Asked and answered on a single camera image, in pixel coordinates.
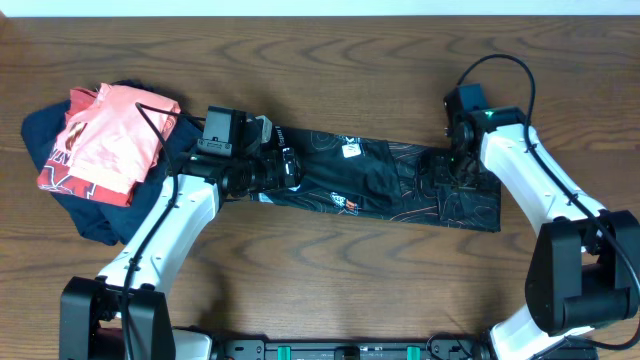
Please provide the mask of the black printed cycling jersey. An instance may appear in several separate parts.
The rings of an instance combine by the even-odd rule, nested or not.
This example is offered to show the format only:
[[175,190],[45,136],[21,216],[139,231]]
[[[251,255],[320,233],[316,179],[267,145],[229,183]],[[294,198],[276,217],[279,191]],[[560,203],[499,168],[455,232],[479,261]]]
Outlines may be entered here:
[[271,148],[291,148],[302,162],[296,187],[252,194],[254,202],[314,212],[498,232],[501,183],[482,190],[435,183],[430,162],[442,148],[276,126]]

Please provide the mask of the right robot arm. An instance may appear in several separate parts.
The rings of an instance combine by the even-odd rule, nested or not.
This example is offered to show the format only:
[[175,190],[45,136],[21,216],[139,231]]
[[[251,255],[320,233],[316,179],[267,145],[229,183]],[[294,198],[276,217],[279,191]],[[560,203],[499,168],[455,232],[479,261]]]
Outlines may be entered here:
[[526,113],[492,108],[477,84],[444,99],[448,154],[434,183],[482,195],[503,184],[537,240],[525,304],[489,332],[495,359],[565,358],[599,343],[587,333],[639,311],[639,222],[584,193],[540,143]]

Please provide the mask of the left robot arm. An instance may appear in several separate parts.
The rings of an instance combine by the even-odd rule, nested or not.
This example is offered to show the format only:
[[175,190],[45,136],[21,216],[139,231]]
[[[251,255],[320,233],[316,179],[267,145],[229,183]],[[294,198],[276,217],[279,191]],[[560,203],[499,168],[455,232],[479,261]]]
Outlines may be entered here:
[[60,299],[62,359],[215,359],[224,352],[200,330],[176,328],[168,295],[201,231],[229,197],[300,182],[296,152],[270,148],[266,116],[208,115],[192,152],[169,161],[154,206],[125,248],[93,278],[72,278]]

